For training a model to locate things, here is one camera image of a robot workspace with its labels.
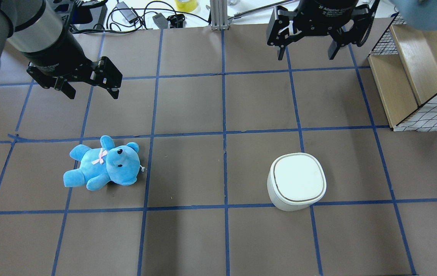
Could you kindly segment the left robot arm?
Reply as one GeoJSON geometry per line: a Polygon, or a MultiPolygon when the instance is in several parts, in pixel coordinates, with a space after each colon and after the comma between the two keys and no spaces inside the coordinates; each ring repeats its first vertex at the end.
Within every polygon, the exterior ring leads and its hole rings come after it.
{"type": "Polygon", "coordinates": [[[74,0],[0,0],[0,58],[9,43],[27,58],[27,73],[42,88],[74,99],[76,90],[70,83],[84,82],[117,99],[120,70],[106,56],[98,61],[87,58],[69,29],[74,12],[83,6],[74,0]]]}

